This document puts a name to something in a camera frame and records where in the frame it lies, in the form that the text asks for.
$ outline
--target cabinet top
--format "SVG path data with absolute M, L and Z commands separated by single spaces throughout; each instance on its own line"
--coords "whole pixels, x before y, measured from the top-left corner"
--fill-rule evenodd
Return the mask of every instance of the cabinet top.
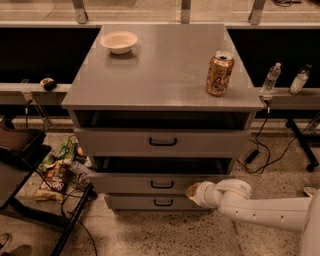
M 138 36 L 131 52 L 100 44 L 112 31 Z M 206 91 L 211 57 L 233 54 L 227 93 Z M 62 105 L 70 110 L 257 111 L 257 90 L 223 24 L 107 24 L 102 26 Z

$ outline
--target soda can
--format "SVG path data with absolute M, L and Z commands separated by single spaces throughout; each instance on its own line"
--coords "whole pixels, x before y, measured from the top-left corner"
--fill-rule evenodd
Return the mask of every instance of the soda can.
M 207 91 L 214 96 L 223 96 L 228 88 L 234 59 L 231 53 L 217 51 L 211 58 L 208 77 Z

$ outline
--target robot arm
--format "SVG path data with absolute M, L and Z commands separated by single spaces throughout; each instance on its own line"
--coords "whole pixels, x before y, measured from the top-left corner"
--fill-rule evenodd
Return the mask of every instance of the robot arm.
M 302 232 L 302 256 L 320 256 L 320 190 L 312 197 L 251 200 L 251 186 L 237 179 L 196 183 L 186 196 L 196 204 L 218 209 L 235 221 Z
M 196 183 L 186 194 L 229 219 L 295 232 L 303 231 L 311 201 L 309 197 L 251 200 L 251 186 L 236 179 Z

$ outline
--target drawer handle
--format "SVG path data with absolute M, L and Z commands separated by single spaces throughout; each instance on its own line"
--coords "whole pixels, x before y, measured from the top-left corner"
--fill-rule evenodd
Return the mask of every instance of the drawer handle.
M 171 184 L 168 185 L 155 185 L 153 180 L 151 181 L 151 187 L 155 189 L 170 189 L 173 188 L 174 186 L 174 181 L 171 181 Z
M 170 147 L 172 147 L 172 146 L 176 145 L 177 142 L 178 142 L 177 138 L 174 138 L 172 143 L 154 143 L 152 141 L 152 138 L 149 138 L 149 144 L 151 146 L 160 146 L 160 147 L 162 147 L 162 146 L 170 146 Z
M 158 203 L 157 199 L 153 200 L 153 203 L 155 206 L 160 206 L 160 207 L 169 207 L 173 205 L 173 200 L 171 199 L 168 203 Z

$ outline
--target speckled floor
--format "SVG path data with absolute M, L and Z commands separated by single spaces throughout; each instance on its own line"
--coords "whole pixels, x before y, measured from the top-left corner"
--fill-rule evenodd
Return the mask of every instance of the speckled floor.
M 253 132 L 261 122 L 255 123 Z M 67 132 L 49 132 L 46 143 L 56 154 L 61 143 L 70 136 Z M 275 126 L 267 127 L 259 141 L 268 145 L 273 161 L 281 156 L 293 139 L 290 130 Z M 248 142 L 243 161 L 255 143 Z M 267 158 L 266 150 L 254 160 L 251 169 L 256 170 Z M 320 158 L 320 151 L 314 149 Z M 305 186 L 320 187 L 320 169 L 306 171 L 308 159 L 294 140 L 284 157 L 267 167 L 262 174 L 248 174 L 236 163 L 232 174 L 248 182 L 253 189 L 252 198 L 283 198 L 305 196 Z M 34 174 L 19 193 L 19 199 L 31 207 L 60 213 L 56 202 L 36 202 L 35 191 L 41 180 Z M 71 211 L 75 199 L 68 199 L 64 211 Z M 212 212 L 139 212 L 114 213 L 107 208 L 102 194 L 90 202 L 80 217 L 92 235 L 99 256 L 142 255 L 223 255 L 223 256 L 283 256 L 299 255 L 301 234 L 259 227 L 245 223 L 233 223 L 217 211 Z M 59 239 L 59 230 L 0 215 L 1 232 L 9 233 L 12 240 L 7 252 L 16 256 L 51 255 Z M 77 224 L 67 241 L 62 255 L 95 255 L 88 233 Z

